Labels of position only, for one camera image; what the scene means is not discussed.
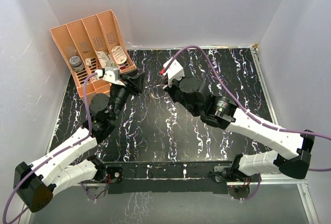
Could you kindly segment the large silver keyring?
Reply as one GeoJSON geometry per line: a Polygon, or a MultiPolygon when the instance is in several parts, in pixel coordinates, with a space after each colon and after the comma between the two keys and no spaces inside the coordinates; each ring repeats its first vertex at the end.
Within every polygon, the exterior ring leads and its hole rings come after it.
{"type": "Polygon", "coordinates": [[[148,95],[152,100],[160,100],[166,97],[167,93],[164,91],[162,84],[157,84],[149,90],[148,95]]]}

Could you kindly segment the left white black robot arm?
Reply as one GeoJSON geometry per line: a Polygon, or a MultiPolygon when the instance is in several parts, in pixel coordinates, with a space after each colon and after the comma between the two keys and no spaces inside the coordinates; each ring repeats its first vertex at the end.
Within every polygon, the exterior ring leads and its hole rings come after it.
{"type": "Polygon", "coordinates": [[[109,94],[97,93],[88,103],[87,120],[66,141],[30,164],[18,164],[13,188],[32,212],[46,207],[59,192],[85,180],[102,182],[107,170],[102,161],[89,157],[73,165],[76,159],[103,142],[115,129],[129,96],[143,92],[144,72],[118,76],[98,70],[95,74],[111,83],[109,94]]]}

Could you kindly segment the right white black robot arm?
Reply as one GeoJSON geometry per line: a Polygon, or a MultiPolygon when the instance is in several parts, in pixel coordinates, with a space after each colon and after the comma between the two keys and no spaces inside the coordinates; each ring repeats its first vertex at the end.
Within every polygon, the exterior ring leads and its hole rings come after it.
{"type": "Polygon", "coordinates": [[[219,175],[226,180],[242,181],[258,173],[282,173],[294,179],[307,175],[314,136],[286,133],[280,126],[267,126],[268,121],[249,117],[231,99],[210,93],[206,82],[186,77],[174,79],[163,87],[174,102],[180,103],[192,116],[212,127],[239,133],[270,148],[269,152],[235,156],[230,167],[219,175]]]}

